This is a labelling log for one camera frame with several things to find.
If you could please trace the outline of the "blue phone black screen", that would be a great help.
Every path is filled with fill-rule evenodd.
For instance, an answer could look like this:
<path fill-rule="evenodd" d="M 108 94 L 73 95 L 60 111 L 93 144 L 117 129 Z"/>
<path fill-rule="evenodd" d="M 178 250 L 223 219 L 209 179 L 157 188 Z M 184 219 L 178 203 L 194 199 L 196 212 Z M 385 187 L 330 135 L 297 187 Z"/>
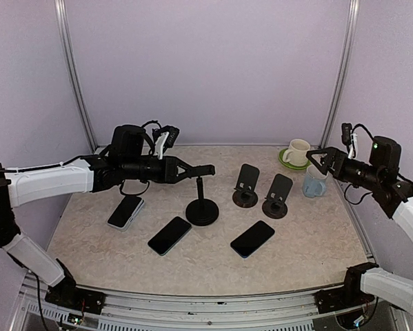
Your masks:
<path fill-rule="evenodd" d="M 230 247 L 242 258 L 248 258 L 275 234 L 274 228 L 260 220 L 230 243 Z"/>

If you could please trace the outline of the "teal phone black screen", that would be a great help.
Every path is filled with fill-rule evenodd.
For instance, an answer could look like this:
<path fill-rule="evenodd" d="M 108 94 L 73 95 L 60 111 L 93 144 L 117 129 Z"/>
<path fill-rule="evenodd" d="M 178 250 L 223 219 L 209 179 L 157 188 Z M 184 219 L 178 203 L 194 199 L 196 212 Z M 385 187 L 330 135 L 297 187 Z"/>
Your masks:
<path fill-rule="evenodd" d="M 166 255 L 191 230 L 192 225 L 181 217 L 173 218 L 149 241 L 148 246 L 158 255 Z"/>

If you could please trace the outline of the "black folding stand right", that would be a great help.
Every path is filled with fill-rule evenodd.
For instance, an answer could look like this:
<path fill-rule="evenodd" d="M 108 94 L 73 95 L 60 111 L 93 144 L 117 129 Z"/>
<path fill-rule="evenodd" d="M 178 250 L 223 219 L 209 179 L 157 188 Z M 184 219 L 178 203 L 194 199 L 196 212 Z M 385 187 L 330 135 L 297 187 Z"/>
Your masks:
<path fill-rule="evenodd" d="M 271 219 L 281 219 L 288 213 L 286 199 L 292 189 L 293 180 L 277 174 L 262 205 L 263 213 Z"/>

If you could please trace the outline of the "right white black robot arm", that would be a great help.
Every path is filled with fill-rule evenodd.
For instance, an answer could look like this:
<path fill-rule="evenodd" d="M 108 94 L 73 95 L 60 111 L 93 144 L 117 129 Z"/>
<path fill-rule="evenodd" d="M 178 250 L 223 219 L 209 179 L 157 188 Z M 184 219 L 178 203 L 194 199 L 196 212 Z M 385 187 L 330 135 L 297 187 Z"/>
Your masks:
<path fill-rule="evenodd" d="M 367 163 L 351 159 L 334 147 L 310 150 L 306 157 L 321 174 L 331 174 L 336 180 L 368 190 L 385 215 L 413 243 L 413 182 L 399 174 L 401 146 L 396 141 L 375 136 Z M 339 301 L 346 306 L 354 305 L 368 294 L 413 316 L 413 280 L 375 263 L 348 268 L 338 294 Z"/>

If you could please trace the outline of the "black pole phone stand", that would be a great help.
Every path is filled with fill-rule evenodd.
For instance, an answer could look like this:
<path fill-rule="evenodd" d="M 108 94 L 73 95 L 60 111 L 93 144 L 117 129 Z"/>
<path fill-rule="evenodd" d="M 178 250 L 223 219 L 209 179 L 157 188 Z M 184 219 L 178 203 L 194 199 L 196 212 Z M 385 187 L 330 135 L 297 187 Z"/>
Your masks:
<path fill-rule="evenodd" d="M 207 226 L 218 219 L 219 207 L 215 202 L 204 197 L 202 177 L 195 178 L 198 198 L 188 204 L 185 216 L 192 225 Z"/>

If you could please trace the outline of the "right aluminium frame post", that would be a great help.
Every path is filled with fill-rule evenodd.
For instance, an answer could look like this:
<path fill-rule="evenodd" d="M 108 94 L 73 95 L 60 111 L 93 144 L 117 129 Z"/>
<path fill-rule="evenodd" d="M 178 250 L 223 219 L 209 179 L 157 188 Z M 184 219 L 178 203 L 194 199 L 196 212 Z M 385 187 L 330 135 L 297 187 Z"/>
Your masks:
<path fill-rule="evenodd" d="M 341 102 L 341 97 L 343 94 L 343 88 L 345 81 L 347 79 L 347 73 L 349 70 L 350 58 L 352 54 L 352 49 L 354 45 L 354 38 L 356 34 L 356 25 L 359 16 L 359 0 L 350 0 L 346 29 L 343 39 L 343 47 L 341 49 L 341 60 L 336 76 L 336 81 L 334 85 L 334 91 L 332 93 L 332 98 L 330 102 L 328 117 L 325 121 L 325 126 L 323 129 L 323 134 L 319 141 L 319 147 L 325 148 L 328 146 L 331 133 L 335 124 L 336 116 L 339 111 L 339 105 Z"/>

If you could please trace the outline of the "black folding stand left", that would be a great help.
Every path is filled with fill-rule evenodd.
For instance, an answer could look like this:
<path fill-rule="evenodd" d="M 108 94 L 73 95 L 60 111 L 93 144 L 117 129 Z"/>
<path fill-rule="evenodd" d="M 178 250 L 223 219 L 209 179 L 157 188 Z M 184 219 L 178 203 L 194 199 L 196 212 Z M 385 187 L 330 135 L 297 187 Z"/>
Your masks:
<path fill-rule="evenodd" d="M 254 207 L 258 202 L 255 187 L 259 178 L 258 168 L 244 163 L 241 166 L 237 179 L 235 192 L 232 195 L 233 202 L 241 208 Z"/>

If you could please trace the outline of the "left aluminium frame post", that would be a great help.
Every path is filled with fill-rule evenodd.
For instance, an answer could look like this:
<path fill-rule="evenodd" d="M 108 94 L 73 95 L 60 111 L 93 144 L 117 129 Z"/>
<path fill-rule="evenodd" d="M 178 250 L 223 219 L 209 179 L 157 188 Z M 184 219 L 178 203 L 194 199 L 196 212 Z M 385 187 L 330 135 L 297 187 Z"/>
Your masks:
<path fill-rule="evenodd" d="M 92 152 L 94 152 L 98 148 L 98 144 L 94 135 L 92 124 L 90 123 L 90 116 L 86 109 L 83 92 L 79 81 L 79 75 L 74 60 L 72 40 L 66 12 L 66 2 L 64 0 L 55 0 L 54 9 L 56 12 L 59 36 L 61 39 L 61 45 L 63 48 L 72 93 L 77 105 L 77 111 L 83 126 L 83 131 L 88 143 L 88 147 Z"/>

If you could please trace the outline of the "green saucer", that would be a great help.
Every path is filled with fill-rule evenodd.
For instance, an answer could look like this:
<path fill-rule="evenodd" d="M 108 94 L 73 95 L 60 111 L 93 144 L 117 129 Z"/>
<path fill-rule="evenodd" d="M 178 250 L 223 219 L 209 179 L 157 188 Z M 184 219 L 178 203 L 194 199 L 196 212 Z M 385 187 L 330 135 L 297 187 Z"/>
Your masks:
<path fill-rule="evenodd" d="M 301 170 L 306 170 L 306 169 L 311 165 L 311 162 L 310 162 L 309 160 L 307 160 L 307 163 L 306 163 L 305 165 L 302 165 L 302 166 L 296 166 L 296 165 L 292 165 L 290 162 L 285 162 L 285 161 L 283 160 L 283 155 L 285 154 L 286 150 L 287 150 L 287 148 L 282 149 L 282 150 L 279 152 L 279 156 L 278 156 L 279 162 L 280 162 L 283 166 L 285 166 L 286 168 L 289 168 L 289 169 L 291 169 L 291 170 L 299 170 L 299 171 L 301 171 Z"/>

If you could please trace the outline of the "black folding stand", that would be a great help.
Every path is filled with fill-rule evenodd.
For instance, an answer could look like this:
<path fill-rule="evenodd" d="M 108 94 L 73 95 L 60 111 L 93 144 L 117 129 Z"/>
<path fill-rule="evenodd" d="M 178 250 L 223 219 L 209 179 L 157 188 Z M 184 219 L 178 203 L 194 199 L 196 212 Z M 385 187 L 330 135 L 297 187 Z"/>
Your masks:
<path fill-rule="evenodd" d="M 258 202 L 255 187 L 259 178 L 258 168 L 244 163 L 241 166 L 237 179 L 235 192 L 232 195 L 233 202 L 241 208 L 254 207 Z"/>
<path fill-rule="evenodd" d="M 262 205 L 263 213 L 271 219 L 281 219 L 288 213 L 286 199 L 292 189 L 293 180 L 277 174 Z"/>

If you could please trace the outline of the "phone in white case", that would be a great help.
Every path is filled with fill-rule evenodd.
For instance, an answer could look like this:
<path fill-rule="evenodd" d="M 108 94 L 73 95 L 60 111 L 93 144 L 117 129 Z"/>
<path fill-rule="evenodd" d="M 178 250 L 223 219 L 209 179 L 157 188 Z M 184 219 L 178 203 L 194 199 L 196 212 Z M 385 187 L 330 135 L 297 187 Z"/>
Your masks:
<path fill-rule="evenodd" d="M 126 196 L 107 220 L 107 224 L 119 231 L 126 231 L 144 206 L 144 200 L 137 196 Z"/>

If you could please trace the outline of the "light blue mug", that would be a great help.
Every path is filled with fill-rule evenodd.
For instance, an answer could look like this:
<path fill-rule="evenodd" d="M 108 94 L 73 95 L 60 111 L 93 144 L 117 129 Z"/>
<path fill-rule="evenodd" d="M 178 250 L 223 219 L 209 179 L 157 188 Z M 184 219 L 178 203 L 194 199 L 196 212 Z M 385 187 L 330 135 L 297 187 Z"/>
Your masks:
<path fill-rule="evenodd" d="M 322 174 L 315 165 L 310 165 L 305 173 L 302 192 L 305 197 L 322 197 L 326 190 L 326 180 L 328 176 Z"/>

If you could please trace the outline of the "front aluminium rail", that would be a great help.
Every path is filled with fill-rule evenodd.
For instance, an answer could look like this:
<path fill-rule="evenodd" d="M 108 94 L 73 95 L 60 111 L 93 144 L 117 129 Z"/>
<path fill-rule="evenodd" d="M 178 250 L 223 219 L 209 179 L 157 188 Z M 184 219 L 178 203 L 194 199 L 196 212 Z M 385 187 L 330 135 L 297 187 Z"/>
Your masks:
<path fill-rule="evenodd" d="M 316 290 L 224 297 L 172 296 L 102 290 L 84 312 L 44 301 L 47 287 L 25 277 L 10 330 L 413 330 L 413 320 L 384 300 L 320 311 Z"/>

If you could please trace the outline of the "aluminium frame post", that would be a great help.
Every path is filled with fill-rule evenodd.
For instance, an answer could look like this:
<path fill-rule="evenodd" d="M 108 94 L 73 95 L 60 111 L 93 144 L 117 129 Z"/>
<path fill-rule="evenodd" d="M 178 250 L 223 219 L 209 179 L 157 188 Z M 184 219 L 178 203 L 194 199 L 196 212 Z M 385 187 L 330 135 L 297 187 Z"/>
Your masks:
<path fill-rule="evenodd" d="M 323 134 L 319 141 L 319 147 L 325 148 L 328 146 L 331 133 L 335 124 L 336 116 L 339 111 L 339 105 L 341 102 L 341 97 L 343 94 L 343 88 L 345 81 L 347 79 L 347 73 L 349 70 L 350 58 L 352 54 L 352 49 L 354 45 L 354 38 L 356 34 L 356 25 L 359 16 L 359 0 L 350 0 L 346 29 L 343 39 L 343 47 L 341 49 L 341 60 L 336 76 L 336 81 L 334 85 L 334 91 L 332 93 L 332 98 L 330 102 L 328 117 L 325 121 L 325 126 L 323 129 Z"/>
<path fill-rule="evenodd" d="M 98 148 L 98 144 L 94 135 L 92 124 L 90 123 L 90 116 L 86 109 L 83 92 L 79 81 L 79 75 L 74 60 L 72 40 L 66 12 L 66 2 L 64 0 L 55 0 L 54 9 L 56 12 L 59 36 L 61 39 L 61 45 L 63 48 L 72 93 L 77 105 L 77 111 L 83 126 L 83 131 L 88 143 L 88 147 L 92 152 L 94 152 Z"/>

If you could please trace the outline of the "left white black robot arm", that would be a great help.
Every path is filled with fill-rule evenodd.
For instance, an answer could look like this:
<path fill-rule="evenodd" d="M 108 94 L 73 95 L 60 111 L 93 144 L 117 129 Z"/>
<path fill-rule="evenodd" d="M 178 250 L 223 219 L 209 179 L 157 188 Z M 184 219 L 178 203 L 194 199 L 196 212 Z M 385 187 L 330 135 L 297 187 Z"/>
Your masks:
<path fill-rule="evenodd" d="M 95 193 L 127 180 L 176 184 L 213 175 L 213 165 L 190 165 L 164 153 L 174 145 L 179 129 L 125 124 L 114 129 L 111 143 L 98 154 L 33 168 L 3 168 L 0 164 L 0 249 L 29 269 L 69 307 L 82 292 L 68 269 L 25 234 L 15 221 L 14 208 L 26 203 L 74 193 Z"/>

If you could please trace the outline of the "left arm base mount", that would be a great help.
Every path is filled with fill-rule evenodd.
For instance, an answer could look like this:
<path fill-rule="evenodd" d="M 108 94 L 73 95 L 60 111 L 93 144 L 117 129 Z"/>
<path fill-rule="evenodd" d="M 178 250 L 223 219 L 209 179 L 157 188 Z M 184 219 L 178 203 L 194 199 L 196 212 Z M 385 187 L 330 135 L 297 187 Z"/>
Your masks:
<path fill-rule="evenodd" d="M 48 288 L 45 301 L 63 308 L 100 315 L 105 294 L 71 285 L 56 285 Z"/>

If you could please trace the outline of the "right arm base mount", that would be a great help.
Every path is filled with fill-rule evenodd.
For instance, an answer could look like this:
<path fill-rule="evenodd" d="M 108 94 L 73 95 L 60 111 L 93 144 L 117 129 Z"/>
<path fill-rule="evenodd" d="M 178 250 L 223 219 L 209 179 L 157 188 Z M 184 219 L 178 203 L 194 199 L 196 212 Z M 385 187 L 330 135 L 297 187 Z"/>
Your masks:
<path fill-rule="evenodd" d="M 326 314 L 371 303 L 375 296 L 359 292 L 348 299 L 344 287 L 340 287 L 319 290 L 314 294 L 314 300 L 319 314 Z"/>

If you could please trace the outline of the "cream ceramic mug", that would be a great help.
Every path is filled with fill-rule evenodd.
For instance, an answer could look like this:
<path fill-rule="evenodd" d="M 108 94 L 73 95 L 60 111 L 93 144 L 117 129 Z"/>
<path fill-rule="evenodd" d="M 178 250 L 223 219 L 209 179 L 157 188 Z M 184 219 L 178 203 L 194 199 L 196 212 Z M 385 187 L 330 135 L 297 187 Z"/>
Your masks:
<path fill-rule="evenodd" d="M 281 160 L 296 167 L 304 166 L 308 159 L 306 153 L 310 150 L 310 144 L 302 139 L 291 140 L 288 149 L 283 153 Z"/>

